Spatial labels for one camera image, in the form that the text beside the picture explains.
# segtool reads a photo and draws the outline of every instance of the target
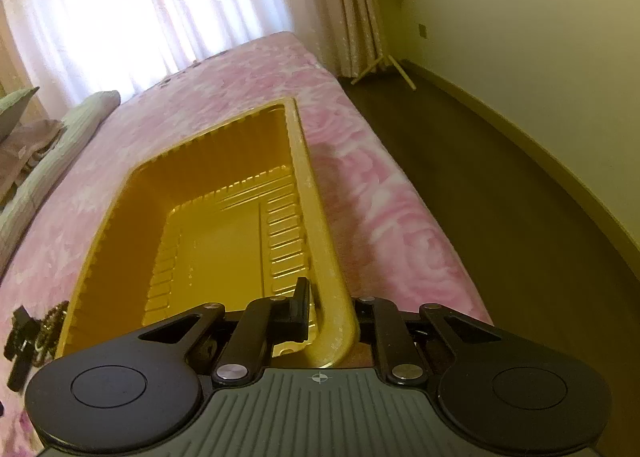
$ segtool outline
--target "pink blanket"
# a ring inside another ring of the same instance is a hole
[[[95,231],[128,170],[180,140],[283,96],[298,101],[319,191],[351,294],[401,310],[439,302],[490,321],[475,286],[414,187],[335,78],[290,33],[191,66],[117,108],[49,196],[0,284],[0,340],[24,305],[42,317],[69,299]],[[0,359],[3,457],[26,457],[30,423]]]

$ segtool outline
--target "dark wooden floor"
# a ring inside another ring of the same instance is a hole
[[[640,283],[584,211],[477,114],[412,75],[342,87],[413,182],[495,325],[600,371],[614,406],[598,449],[640,455]]]

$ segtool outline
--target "baseboard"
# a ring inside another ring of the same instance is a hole
[[[567,167],[526,132],[464,89],[409,60],[402,60],[401,64],[474,111],[523,150],[578,203],[640,280],[640,246],[609,209]]]

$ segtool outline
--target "bed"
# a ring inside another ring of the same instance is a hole
[[[489,322],[453,247],[337,80],[293,34],[277,33],[194,63],[120,105],[35,216],[0,283],[0,339],[12,311],[42,317],[68,299],[111,198],[134,165],[275,98],[298,102],[335,249],[353,296],[401,310],[438,302]],[[22,399],[4,382],[2,457],[36,452]]]

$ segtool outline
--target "plastic container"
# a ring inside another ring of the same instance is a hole
[[[56,356],[206,302],[312,287],[310,339],[274,366],[326,367],[358,324],[322,211],[295,100],[199,133],[132,170],[96,233]]]

